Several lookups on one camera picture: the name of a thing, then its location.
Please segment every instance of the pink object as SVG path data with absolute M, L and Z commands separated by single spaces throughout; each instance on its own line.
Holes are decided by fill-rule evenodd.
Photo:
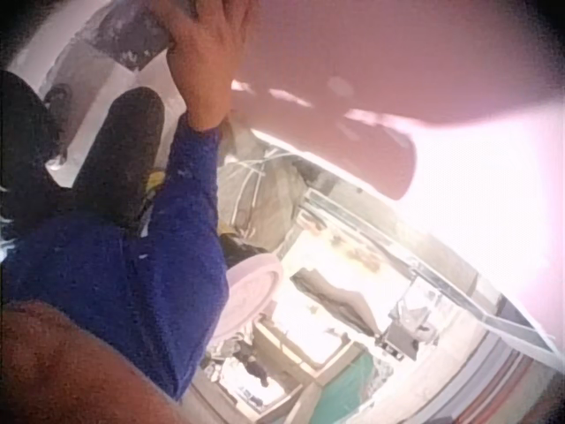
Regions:
M 283 280 L 283 265 L 274 254 L 258 254 L 228 269 L 230 298 L 211 344 L 236 334 L 267 307 Z

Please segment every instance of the leg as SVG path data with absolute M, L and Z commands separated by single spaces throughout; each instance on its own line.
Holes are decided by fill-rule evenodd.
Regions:
M 45 169 L 58 149 L 47 108 L 22 79 L 0 71 L 2 198 L 0 215 L 12 220 L 4 237 L 22 237 L 56 211 L 62 190 Z
M 163 122 L 164 106 L 153 90 L 140 87 L 118 97 L 72 188 L 77 207 L 135 228 Z

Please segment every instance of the blue sleeve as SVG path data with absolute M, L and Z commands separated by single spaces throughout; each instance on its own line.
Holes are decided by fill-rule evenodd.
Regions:
M 217 235 L 218 146 L 217 130 L 195 132 L 180 118 L 148 234 L 125 242 L 151 338 L 167 356 L 179 396 L 228 298 Z

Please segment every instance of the blue sweater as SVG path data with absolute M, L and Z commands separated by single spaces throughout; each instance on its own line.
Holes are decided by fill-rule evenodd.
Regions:
M 217 237 L 218 132 L 181 117 L 144 238 L 72 213 L 20 240 L 2 303 L 41 300 L 121 352 L 180 399 L 228 298 Z

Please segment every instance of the skin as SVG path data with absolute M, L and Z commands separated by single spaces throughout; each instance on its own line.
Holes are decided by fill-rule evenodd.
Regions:
M 197 131 L 217 127 L 230 110 L 231 81 L 256 2 L 199 0 L 198 20 L 172 0 L 147 0 L 147 6 L 173 40 L 169 68 L 188 124 Z M 1 422 L 188 422 L 126 358 L 41 302 L 2 312 L 1 388 Z

